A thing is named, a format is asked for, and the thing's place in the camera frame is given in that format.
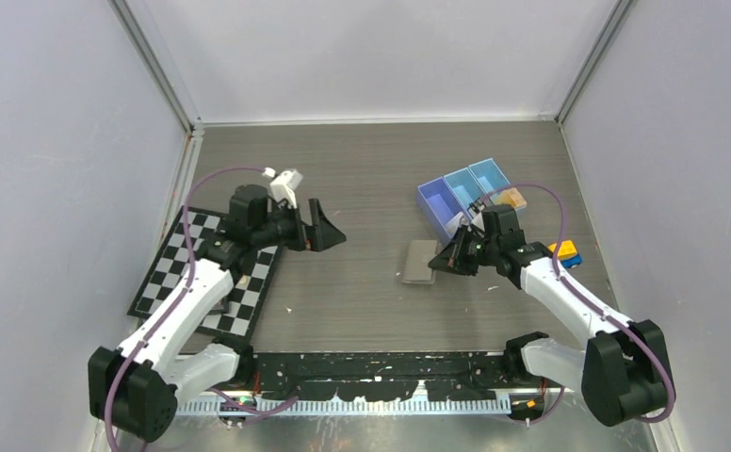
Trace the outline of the orange VIP card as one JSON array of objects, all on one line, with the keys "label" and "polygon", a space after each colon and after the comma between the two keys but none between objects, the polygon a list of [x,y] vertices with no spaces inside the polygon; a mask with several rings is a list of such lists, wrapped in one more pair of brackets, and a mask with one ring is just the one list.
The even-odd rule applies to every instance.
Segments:
[{"label": "orange VIP card", "polygon": [[515,210],[525,208],[528,203],[517,187],[510,187],[500,191],[495,200],[496,204],[507,204]]}]

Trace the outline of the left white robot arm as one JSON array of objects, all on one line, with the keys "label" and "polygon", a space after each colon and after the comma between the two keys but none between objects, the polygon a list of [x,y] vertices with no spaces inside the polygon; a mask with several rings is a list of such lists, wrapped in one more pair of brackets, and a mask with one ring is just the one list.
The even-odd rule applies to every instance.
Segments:
[{"label": "left white robot arm", "polygon": [[317,199],[310,219],[260,185],[239,186],[217,229],[200,246],[187,243],[187,271],[155,312],[117,347],[98,347],[88,361],[89,412],[153,443],[179,405],[221,383],[247,388],[255,375],[252,346],[217,338],[195,355],[178,355],[212,308],[254,269],[260,250],[285,246],[321,252],[346,241]]}]

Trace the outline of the grey blue card holder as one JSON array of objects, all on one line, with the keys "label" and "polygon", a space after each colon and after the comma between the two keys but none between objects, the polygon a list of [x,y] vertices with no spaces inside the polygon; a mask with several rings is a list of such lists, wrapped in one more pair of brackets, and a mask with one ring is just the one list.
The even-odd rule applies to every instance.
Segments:
[{"label": "grey blue card holder", "polygon": [[433,284],[435,270],[429,267],[430,260],[438,253],[436,240],[413,240],[410,242],[401,280],[406,284]]}]

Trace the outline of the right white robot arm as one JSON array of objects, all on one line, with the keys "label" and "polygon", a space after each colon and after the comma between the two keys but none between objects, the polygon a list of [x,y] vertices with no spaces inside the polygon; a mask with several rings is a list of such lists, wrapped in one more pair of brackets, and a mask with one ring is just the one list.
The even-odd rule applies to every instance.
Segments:
[{"label": "right white robot arm", "polygon": [[572,389],[607,427],[667,418],[676,391],[662,329],[632,320],[586,289],[553,250],[527,241],[512,207],[488,206],[479,217],[479,224],[459,226],[429,268],[475,276],[492,267],[541,302],[581,344],[567,347],[539,331],[514,338],[502,356],[507,380],[523,387],[543,378]]}]

